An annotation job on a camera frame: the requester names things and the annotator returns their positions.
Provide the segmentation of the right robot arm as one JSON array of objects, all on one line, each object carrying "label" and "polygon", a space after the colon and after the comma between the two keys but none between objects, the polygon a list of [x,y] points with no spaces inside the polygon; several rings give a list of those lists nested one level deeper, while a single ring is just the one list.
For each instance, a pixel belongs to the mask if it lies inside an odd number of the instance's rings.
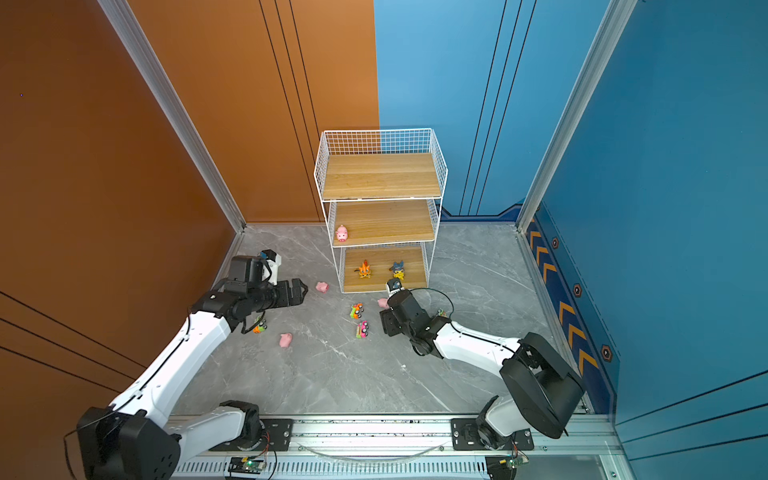
[{"label": "right robot arm", "polygon": [[505,449],[515,434],[527,430],[551,439],[567,434],[586,388],[541,335],[498,337],[469,329],[449,313],[429,314],[405,288],[388,289],[380,318],[387,335],[406,336],[417,355],[463,362],[503,381],[508,395],[492,397],[475,419],[476,437],[484,447]]}]

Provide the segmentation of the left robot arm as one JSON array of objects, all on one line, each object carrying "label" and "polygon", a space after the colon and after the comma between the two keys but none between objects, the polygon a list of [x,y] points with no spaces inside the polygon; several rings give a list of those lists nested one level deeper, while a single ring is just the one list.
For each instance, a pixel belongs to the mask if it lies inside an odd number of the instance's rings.
[{"label": "left robot arm", "polygon": [[257,405],[225,401],[207,414],[173,427],[168,421],[181,394],[208,357],[233,332],[256,328],[252,314],[298,306],[309,291],[300,279],[281,280],[272,250],[232,258],[219,280],[188,310],[170,343],[105,408],[89,408],[73,430],[88,479],[169,479],[176,467],[226,442],[266,447]]}]

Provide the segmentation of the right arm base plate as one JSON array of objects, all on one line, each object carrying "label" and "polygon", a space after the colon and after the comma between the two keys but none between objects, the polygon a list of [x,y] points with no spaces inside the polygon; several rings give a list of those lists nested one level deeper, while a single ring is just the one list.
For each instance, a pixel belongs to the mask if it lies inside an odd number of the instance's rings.
[{"label": "right arm base plate", "polygon": [[497,450],[533,451],[535,448],[529,430],[501,436],[486,424],[475,418],[453,418],[450,420],[453,449],[456,451]]}]

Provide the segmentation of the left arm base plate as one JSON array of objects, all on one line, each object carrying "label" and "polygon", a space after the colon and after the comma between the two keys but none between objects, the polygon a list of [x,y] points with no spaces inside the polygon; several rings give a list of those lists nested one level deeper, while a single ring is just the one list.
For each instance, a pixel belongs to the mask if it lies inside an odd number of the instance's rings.
[{"label": "left arm base plate", "polygon": [[294,421],[290,418],[261,418],[255,434],[223,442],[211,448],[212,452],[253,452],[289,450]]}]

